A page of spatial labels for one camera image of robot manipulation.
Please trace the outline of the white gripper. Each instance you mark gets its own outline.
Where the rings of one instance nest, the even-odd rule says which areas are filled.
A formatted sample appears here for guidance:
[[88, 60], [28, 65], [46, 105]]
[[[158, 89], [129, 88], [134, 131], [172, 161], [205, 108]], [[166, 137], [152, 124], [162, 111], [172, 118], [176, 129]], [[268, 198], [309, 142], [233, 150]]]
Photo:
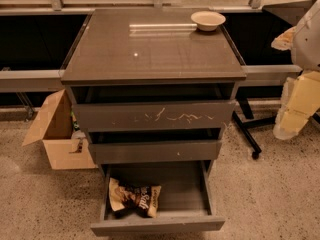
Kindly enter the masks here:
[[276, 37], [271, 47], [290, 50], [295, 65], [306, 71], [296, 79], [288, 77], [283, 86], [273, 134], [289, 140], [299, 134], [309, 118], [320, 109], [320, 0], [299, 20]]

